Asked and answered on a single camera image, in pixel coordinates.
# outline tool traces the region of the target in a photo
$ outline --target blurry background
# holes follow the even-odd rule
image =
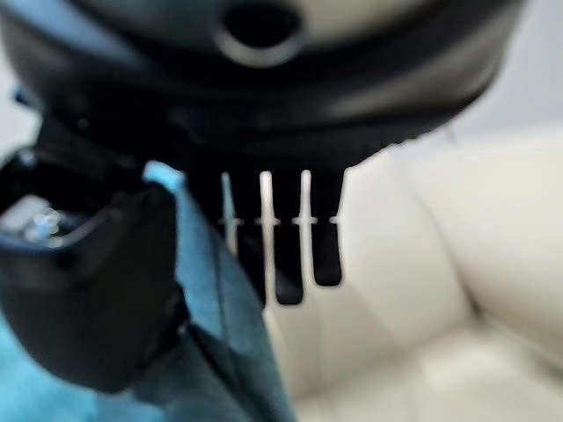
[[[562,16],[562,0],[528,0],[495,86],[447,127],[410,142],[398,155],[416,159],[453,142],[475,142],[477,135],[563,124]],[[0,156],[32,142],[39,125],[36,115],[11,100],[15,86],[0,50]]]

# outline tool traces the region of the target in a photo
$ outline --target round hole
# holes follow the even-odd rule
[[[274,4],[246,4],[229,11],[224,27],[241,44],[258,49],[279,46],[301,29],[299,17]]]

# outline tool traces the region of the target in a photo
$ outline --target cream leather couch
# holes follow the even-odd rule
[[[267,309],[300,420],[563,421],[563,131],[498,138],[349,172],[343,286]]]

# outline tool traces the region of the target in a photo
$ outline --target blue fabric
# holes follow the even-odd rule
[[[182,173],[153,163],[145,178],[161,183],[177,198],[177,278],[193,319],[181,347],[134,388],[118,396],[99,396],[45,374],[0,321],[0,421],[295,420],[260,303],[240,265],[205,222]]]

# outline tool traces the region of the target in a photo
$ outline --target white wall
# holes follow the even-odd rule
[[[459,140],[563,124],[563,0],[529,0],[496,85],[452,124]]]

